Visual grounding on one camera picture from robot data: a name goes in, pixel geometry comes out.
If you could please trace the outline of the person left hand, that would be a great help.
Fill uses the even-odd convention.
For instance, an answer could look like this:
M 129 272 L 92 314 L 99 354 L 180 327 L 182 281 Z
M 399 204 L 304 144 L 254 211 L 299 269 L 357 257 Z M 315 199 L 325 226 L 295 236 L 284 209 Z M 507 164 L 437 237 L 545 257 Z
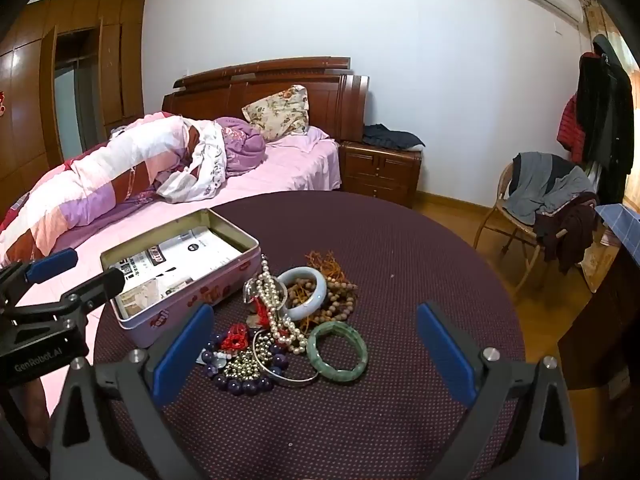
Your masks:
M 11 394 L 25 419 L 30 440 L 38 448 L 43 448 L 49 443 L 51 431 L 42 381 L 37 378 L 12 389 Z

